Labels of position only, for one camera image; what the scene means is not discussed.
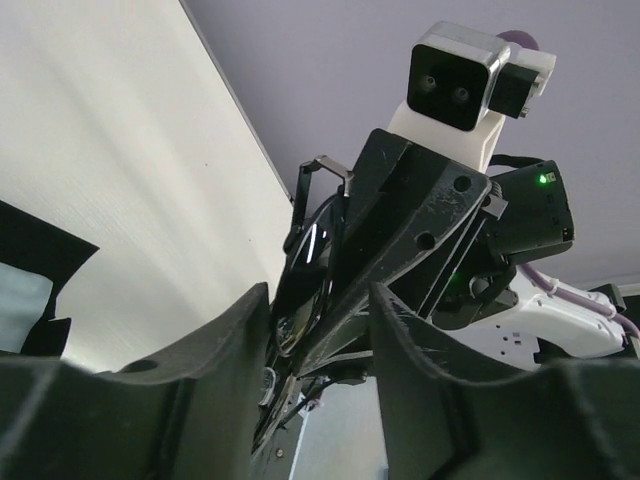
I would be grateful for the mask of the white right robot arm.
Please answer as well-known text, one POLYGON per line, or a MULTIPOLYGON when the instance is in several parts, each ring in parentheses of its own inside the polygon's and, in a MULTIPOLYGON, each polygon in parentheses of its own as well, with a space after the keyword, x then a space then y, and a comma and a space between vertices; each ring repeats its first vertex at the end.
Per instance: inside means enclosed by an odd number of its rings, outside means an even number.
POLYGON ((298 374, 370 357, 373 283, 455 340, 521 370, 626 347, 614 286, 584 291, 532 267, 575 238, 557 165, 507 155, 494 162, 505 172, 488 177, 383 129, 370 134, 354 169, 329 309, 294 357, 298 374))

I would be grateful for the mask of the black glasses case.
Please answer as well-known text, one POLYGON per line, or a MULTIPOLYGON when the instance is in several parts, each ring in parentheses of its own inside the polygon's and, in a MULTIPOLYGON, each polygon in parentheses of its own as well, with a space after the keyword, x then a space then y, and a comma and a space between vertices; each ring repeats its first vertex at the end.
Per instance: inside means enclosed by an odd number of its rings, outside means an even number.
POLYGON ((99 247, 1 203, 1 353, 60 357, 72 319, 60 293, 99 247))

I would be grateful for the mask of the light blue cleaning cloth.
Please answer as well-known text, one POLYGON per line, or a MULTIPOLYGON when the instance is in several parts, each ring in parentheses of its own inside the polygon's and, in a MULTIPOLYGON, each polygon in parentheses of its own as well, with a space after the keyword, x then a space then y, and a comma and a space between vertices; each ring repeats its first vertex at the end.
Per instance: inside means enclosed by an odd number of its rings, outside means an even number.
POLYGON ((1 264, 1 350, 19 353, 49 302, 48 278, 1 264))

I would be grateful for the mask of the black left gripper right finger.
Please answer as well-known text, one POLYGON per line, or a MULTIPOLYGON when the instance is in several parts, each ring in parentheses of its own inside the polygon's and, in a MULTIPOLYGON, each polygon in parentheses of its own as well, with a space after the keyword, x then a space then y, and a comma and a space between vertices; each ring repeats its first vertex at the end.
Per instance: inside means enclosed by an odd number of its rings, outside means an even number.
POLYGON ((489 358, 369 290, 374 374, 392 479, 635 479, 639 364, 489 358))

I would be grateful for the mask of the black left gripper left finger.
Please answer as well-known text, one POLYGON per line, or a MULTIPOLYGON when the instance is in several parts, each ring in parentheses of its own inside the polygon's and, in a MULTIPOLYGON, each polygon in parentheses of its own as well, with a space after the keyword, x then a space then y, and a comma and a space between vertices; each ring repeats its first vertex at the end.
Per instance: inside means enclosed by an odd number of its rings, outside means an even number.
POLYGON ((117 372, 3 356, 2 477, 248 478, 268 320, 268 288, 258 283, 117 372))

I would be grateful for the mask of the dark aviator sunglasses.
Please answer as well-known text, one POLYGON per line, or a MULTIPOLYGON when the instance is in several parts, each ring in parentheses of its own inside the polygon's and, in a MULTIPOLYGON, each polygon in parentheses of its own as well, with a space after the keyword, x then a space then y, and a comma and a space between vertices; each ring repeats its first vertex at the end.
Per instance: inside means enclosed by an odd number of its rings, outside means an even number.
POLYGON ((299 167, 290 230, 283 244, 284 269, 270 307, 265 391, 253 435, 252 459, 258 457, 281 422, 298 379, 295 362, 303 355, 303 343, 329 308, 353 180, 351 170, 326 155, 299 167), (312 177, 320 171, 333 174, 340 184, 308 214, 312 177))

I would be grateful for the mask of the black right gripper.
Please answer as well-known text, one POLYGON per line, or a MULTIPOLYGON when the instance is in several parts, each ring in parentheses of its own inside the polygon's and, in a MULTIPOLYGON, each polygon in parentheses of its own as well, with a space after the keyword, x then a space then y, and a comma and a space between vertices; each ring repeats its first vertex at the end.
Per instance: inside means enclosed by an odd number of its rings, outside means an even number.
POLYGON ((294 356, 297 377, 365 334, 372 284, 437 327, 459 330, 516 307, 518 266, 572 246, 574 221, 557 163, 491 164, 508 168, 492 177, 507 202, 501 217, 500 201, 484 199, 486 175, 385 130, 371 132, 354 168, 335 297, 294 356))

